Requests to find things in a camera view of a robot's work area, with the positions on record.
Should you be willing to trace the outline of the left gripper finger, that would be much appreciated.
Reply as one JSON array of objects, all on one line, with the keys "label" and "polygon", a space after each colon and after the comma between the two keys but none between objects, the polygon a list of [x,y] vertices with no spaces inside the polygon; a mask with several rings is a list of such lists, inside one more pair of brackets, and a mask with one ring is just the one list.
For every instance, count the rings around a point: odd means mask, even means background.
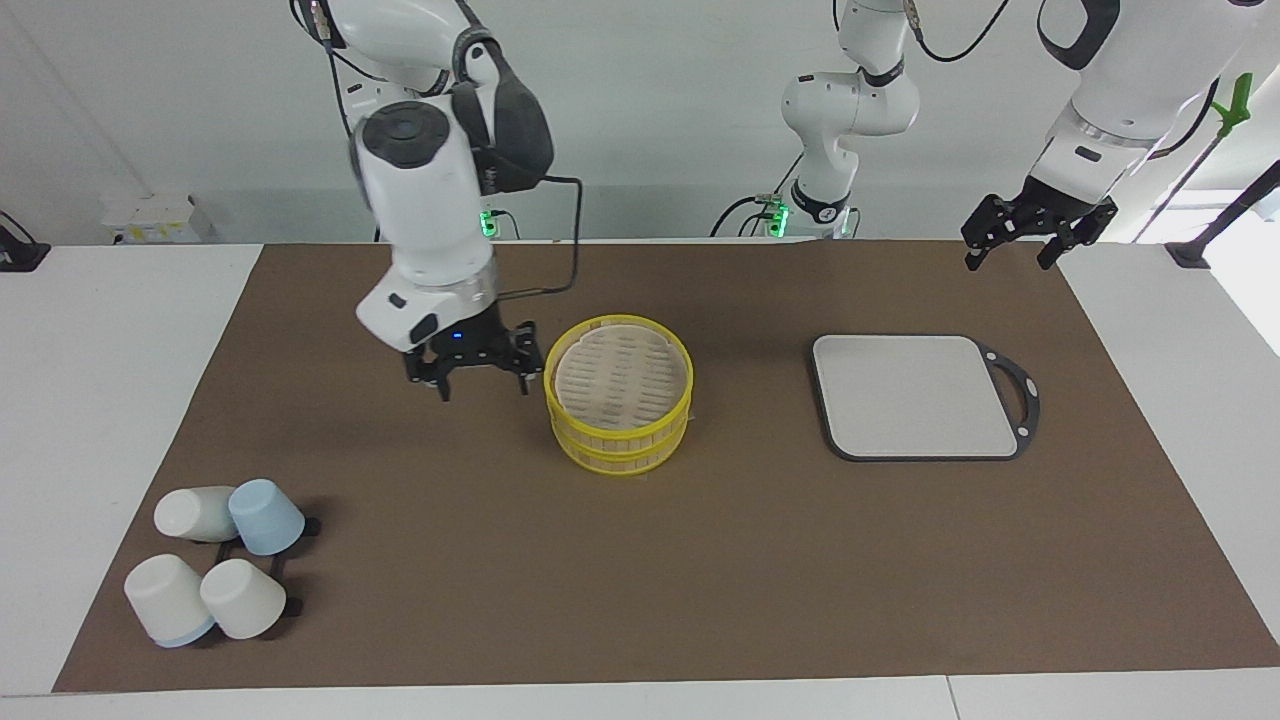
[{"label": "left gripper finger", "polygon": [[988,193],[963,223],[961,238],[966,246],[965,265],[969,272],[977,272],[992,250],[1014,241],[1009,211],[1009,201]]},{"label": "left gripper finger", "polygon": [[1096,243],[1116,214],[1117,205],[1112,197],[1103,197],[1100,205],[1075,219],[1050,211],[1046,218],[1050,240],[1037,254],[1039,268],[1048,270],[1075,247]]}]

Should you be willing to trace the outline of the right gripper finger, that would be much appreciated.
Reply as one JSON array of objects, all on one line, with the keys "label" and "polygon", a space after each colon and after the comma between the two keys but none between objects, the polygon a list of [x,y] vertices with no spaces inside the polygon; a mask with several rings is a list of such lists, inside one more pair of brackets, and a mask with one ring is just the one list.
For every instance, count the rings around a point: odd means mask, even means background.
[{"label": "right gripper finger", "polygon": [[410,383],[434,388],[442,402],[451,401],[449,374],[453,365],[449,357],[428,359],[428,345],[420,345],[410,351],[402,352],[404,374]]},{"label": "right gripper finger", "polygon": [[538,325],[532,320],[522,322],[511,329],[506,340],[506,372],[517,379],[522,396],[530,396],[530,384],[545,368],[544,354],[538,343]]}]

